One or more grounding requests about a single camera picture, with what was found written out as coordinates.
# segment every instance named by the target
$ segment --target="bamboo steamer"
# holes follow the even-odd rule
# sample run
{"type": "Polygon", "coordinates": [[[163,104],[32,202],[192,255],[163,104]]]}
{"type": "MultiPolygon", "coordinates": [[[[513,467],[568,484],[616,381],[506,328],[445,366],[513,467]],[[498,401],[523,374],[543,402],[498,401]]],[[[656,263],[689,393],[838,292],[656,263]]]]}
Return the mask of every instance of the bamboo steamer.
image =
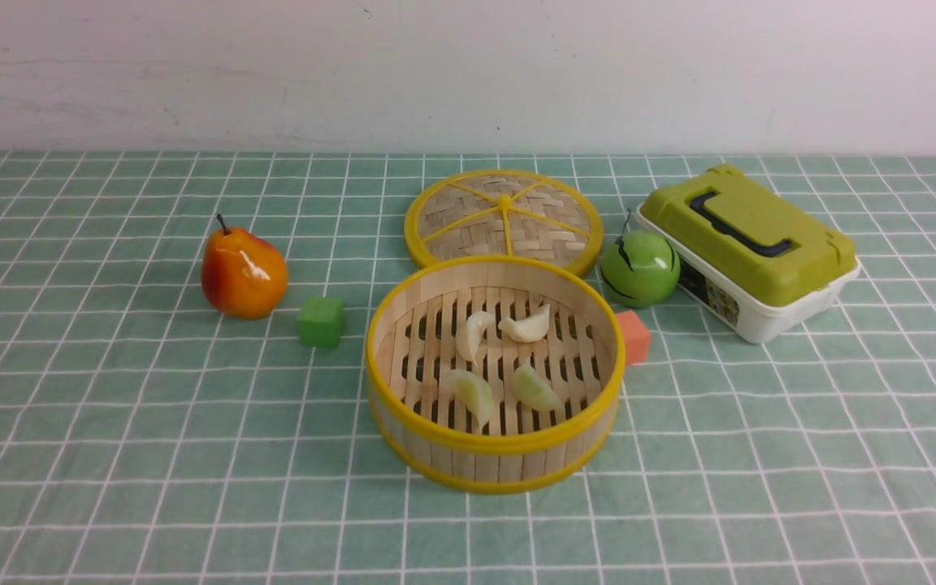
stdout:
{"type": "Polygon", "coordinates": [[[389,447],[421,475],[477,493],[529,492],[572,475],[605,443],[618,410],[623,334],[612,308],[586,282],[541,260],[467,256],[426,267],[375,311],[365,344],[367,396],[389,447]],[[456,334],[486,310],[522,319],[550,304],[546,337],[518,344],[490,326],[479,369],[497,408],[482,426],[438,392],[445,371],[471,370],[456,334]],[[549,381],[565,408],[538,414],[517,403],[519,364],[549,381]]]}
{"type": "Polygon", "coordinates": [[[404,222],[418,267],[465,256],[502,254],[543,260],[576,276],[601,251],[598,210],[556,179],[509,169],[469,171],[424,189],[404,222]]]}

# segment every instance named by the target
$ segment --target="pear stem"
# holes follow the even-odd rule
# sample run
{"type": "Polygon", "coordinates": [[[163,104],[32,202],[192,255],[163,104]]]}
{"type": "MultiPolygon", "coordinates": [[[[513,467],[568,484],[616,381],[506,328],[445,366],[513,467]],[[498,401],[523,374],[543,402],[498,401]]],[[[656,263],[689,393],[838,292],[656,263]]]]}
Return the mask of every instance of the pear stem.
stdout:
{"type": "Polygon", "coordinates": [[[230,228],[226,227],[226,222],[223,221],[223,215],[215,214],[215,218],[219,220],[219,225],[223,226],[223,236],[230,236],[230,228]]]}

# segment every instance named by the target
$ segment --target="green lunch box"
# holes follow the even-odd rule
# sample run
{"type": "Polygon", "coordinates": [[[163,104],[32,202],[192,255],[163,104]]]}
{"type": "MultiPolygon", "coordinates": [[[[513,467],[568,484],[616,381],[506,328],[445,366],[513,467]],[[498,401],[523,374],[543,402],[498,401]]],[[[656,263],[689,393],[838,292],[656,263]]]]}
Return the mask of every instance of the green lunch box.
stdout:
{"type": "Polygon", "coordinates": [[[827,310],[861,272],[854,241],[718,164],[635,210],[681,256],[680,288],[752,344],[827,310]]]}

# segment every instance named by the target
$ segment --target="yellow spoke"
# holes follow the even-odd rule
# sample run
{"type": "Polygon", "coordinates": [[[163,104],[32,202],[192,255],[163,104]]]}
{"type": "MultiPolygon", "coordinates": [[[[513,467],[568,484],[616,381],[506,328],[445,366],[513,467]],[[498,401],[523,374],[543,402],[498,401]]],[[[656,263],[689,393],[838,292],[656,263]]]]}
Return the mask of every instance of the yellow spoke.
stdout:
{"type": "Polygon", "coordinates": [[[536,219],[536,221],[539,221],[539,222],[554,223],[554,225],[557,225],[561,229],[567,229],[571,232],[578,233],[580,234],[580,236],[591,235],[591,231],[588,231],[586,229],[580,229],[579,227],[576,227],[576,226],[571,226],[568,223],[562,223],[558,221],[558,219],[546,218],[546,216],[543,216],[541,214],[534,214],[534,212],[530,210],[524,210],[522,207],[513,207],[512,211],[515,211],[516,214],[528,215],[531,218],[536,219]]]}
{"type": "Polygon", "coordinates": [[[512,249],[512,222],[508,219],[508,210],[500,211],[501,221],[505,222],[505,247],[508,247],[508,255],[514,256],[515,249],[512,249]]]}
{"type": "Polygon", "coordinates": [[[464,218],[454,219],[454,221],[450,223],[446,223],[445,226],[439,228],[438,230],[435,230],[435,233],[432,233],[430,236],[421,238],[421,244],[427,244],[428,241],[434,240],[434,238],[442,236],[442,234],[445,234],[446,232],[449,232],[450,230],[456,228],[457,226],[460,226],[461,223],[470,222],[472,221],[472,219],[482,218],[483,215],[491,214],[494,210],[497,210],[497,208],[490,207],[489,210],[475,211],[474,214],[465,215],[464,218]]]}
{"type": "Polygon", "coordinates": [[[532,185],[530,185],[530,186],[527,186],[527,188],[524,188],[523,190],[520,190],[520,192],[515,193],[515,195],[512,196],[512,201],[514,202],[515,200],[518,199],[518,197],[522,197],[522,195],[523,195],[524,193],[530,192],[530,190],[536,189],[536,188],[538,188],[540,185],[543,185],[543,184],[545,184],[545,183],[547,183],[547,182],[548,182],[547,179],[541,179],[541,180],[539,180],[539,181],[536,181],[534,184],[532,184],[532,185]]]}
{"type": "Polygon", "coordinates": [[[480,190],[477,188],[471,188],[470,186],[463,185],[461,183],[450,183],[450,186],[452,186],[454,189],[465,190],[468,193],[472,193],[472,195],[475,195],[476,197],[482,197],[484,200],[487,200],[494,205],[497,204],[497,200],[494,199],[494,197],[490,197],[486,193],[480,192],[480,190]]]}

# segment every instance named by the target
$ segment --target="green apple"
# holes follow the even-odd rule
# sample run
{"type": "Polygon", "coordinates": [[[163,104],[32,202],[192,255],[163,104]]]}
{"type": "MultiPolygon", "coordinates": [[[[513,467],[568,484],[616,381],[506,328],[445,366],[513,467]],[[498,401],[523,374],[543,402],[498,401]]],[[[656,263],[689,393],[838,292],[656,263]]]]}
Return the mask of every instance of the green apple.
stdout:
{"type": "Polygon", "coordinates": [[[681,276],[681,259],[660,234],[636,230],[606,247],[598,266],[609,296],[628,307],[662,303],[681,276]]]}

